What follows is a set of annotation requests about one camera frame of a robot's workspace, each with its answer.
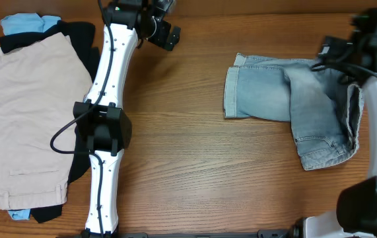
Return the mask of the light blue denim shorts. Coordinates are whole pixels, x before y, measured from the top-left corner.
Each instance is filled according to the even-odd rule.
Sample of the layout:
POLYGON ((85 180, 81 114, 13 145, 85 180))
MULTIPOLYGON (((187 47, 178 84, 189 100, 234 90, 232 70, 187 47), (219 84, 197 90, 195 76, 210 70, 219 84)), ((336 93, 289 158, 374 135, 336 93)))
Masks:
POLYGON ((237 54, 226 73, 225 118, 289 122, 306 171, 341 164, 359 149, 364 108, 356 83, 339 83, 334 69, 313 72, 312 59, 237 54))

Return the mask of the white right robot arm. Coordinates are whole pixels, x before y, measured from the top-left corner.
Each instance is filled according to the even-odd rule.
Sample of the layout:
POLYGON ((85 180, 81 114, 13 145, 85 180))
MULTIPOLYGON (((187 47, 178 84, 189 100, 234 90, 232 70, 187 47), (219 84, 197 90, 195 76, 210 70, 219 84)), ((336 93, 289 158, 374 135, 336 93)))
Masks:
POLYGON ((334 211, 298 221, 291 237, 377 237, 377 8, 355 16, 351 24, 350 42, 327 39, 312 71, 336 69, 362 87, 369 119, 368 178, 343 190, 334 211))

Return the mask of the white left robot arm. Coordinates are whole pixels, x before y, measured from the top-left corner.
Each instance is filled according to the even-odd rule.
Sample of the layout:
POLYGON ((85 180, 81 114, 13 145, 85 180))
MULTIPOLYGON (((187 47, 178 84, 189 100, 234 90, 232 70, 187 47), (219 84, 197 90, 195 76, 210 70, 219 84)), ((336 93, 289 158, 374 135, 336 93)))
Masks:
POLYGON ((129 62, 144 40, 173 50, 181 29, 164 17, 174 4, 174 0, 112 1, 101 10, 104 39, 96 77, 84 101, 73 107, 91 167, 90 206, 81 237, 117 235, 118 173, 132 134, 123 110, 129 62))

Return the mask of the black garment with logo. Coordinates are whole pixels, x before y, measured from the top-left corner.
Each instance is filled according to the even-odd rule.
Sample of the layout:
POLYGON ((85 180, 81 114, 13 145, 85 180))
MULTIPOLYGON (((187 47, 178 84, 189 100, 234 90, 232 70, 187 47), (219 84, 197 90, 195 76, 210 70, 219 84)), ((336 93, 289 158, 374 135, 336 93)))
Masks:
MULTIPOLYGON (((0 47, 4 53, 9 53, 54 34, 62 33, 64 36, 70 37, 71 45, 79 59, 90 76, 95 78, 100 61, 99 49, 92 47, 95 31, 95 26, 89 22, 65 22, 59 20, 57 24, 45 32, 19 32, 1 36, 0 47)), ((29 210, 9 210, 8 213, 13 220, 28 220, 30 217, 33 217, 38 223, 44 223, 59 217, 62 214, 62 208, 62 205, 56 205, 44 208, 31 208, 29 210)))

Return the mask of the light blue garment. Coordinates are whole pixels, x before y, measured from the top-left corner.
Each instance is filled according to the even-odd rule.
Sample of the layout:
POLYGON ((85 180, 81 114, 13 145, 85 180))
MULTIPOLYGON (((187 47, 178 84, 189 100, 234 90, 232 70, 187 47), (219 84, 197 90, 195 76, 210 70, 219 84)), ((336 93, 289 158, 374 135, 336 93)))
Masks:
MULTIPOLYGON (((46 15, 40 17, 37 13, 17 13, 6 16, 1 20, 1 26, 5 36, 24 32, 45 32, 55 26, 61 20, 60 17, 46 15)), ((12 220, 29 220, 32 216, 38 223, 44 223, 59 217, 62 213, 62 205, 25 210, 9 210, 12 220)))

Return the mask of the beige shorts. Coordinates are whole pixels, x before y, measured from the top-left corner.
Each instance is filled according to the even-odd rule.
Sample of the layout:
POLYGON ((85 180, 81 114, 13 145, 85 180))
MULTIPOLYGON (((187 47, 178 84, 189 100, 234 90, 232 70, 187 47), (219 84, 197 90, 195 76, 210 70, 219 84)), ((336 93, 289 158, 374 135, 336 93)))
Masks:
POLYGON ((91 85, 61 33, 0 54, 0 210, 65 203, 73 105, 91 85))

